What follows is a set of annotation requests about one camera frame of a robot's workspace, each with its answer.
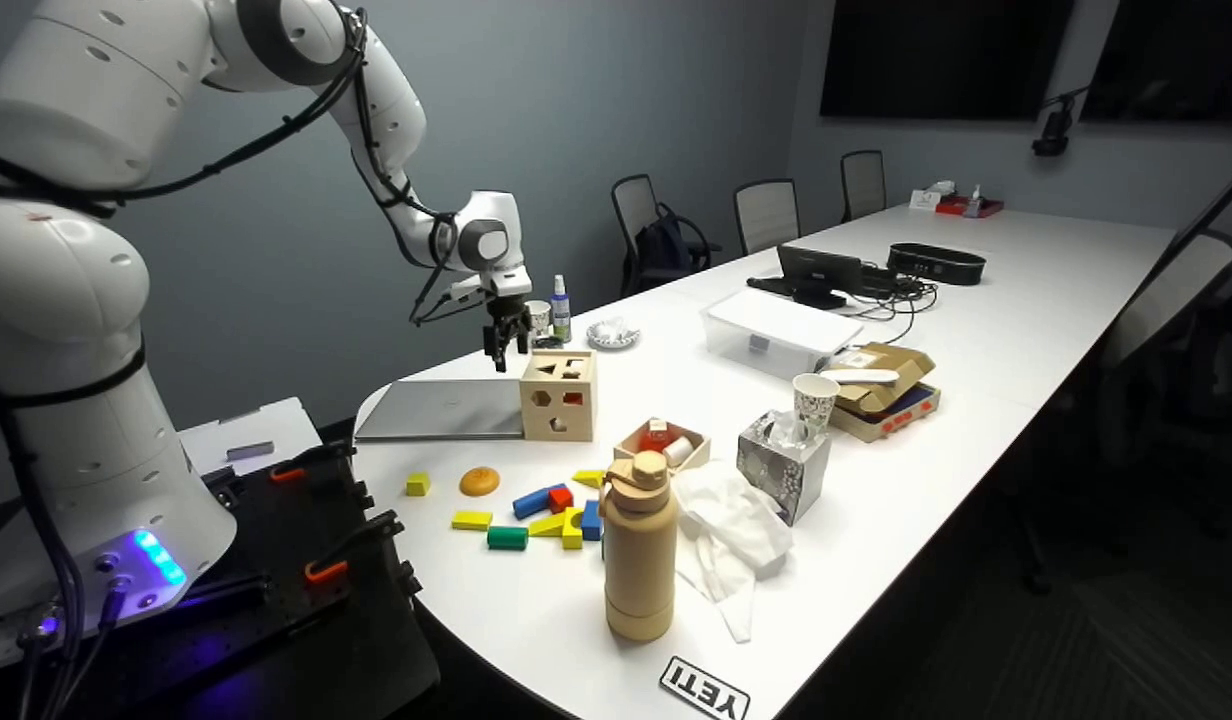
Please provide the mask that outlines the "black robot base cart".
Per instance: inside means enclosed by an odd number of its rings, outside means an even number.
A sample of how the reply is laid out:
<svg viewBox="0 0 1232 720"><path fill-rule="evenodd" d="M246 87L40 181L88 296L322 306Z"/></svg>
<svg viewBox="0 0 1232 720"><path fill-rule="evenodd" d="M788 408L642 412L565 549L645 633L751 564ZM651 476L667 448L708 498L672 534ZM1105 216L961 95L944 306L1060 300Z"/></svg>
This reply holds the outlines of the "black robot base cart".
<svg viewBox="0 0 1232 720"><path fill-rule="evenodd" d="M112 628L59 720L406 720L439 684L406 520L345 438L217 481L233 551L174 609Z"/></svg>

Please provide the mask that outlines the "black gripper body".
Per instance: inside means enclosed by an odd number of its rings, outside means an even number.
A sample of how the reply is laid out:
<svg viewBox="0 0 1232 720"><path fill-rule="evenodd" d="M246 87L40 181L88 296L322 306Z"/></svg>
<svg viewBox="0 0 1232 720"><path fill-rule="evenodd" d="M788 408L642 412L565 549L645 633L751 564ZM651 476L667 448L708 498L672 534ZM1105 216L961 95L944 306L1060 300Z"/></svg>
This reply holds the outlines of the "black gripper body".
<svg viewBox="0 0 1232 720"><path fill-rule="evenodd" d="M513 347L517 331L533 331L530 300L525 296L495 296L487 305L485 347L487 350L495 350L495 344Z"/></svg>

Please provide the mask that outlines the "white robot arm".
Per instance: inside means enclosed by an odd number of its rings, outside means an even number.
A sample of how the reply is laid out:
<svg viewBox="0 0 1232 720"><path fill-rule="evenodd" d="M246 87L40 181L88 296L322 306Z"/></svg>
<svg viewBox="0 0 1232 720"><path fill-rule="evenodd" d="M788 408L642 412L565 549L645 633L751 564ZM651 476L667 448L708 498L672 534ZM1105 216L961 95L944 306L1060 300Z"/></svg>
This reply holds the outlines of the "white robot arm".
<svg viewBox="0 0 1232 720"><path fill-rule="evenodd" d="M348 0L36 0L0 59L0 667L148 620L233 549L145 358L145 256L107 224L152 176L196 87L305 87L407 260L487 305L487 350L525 334L519 206L420 201L427 117Z"/></svg>

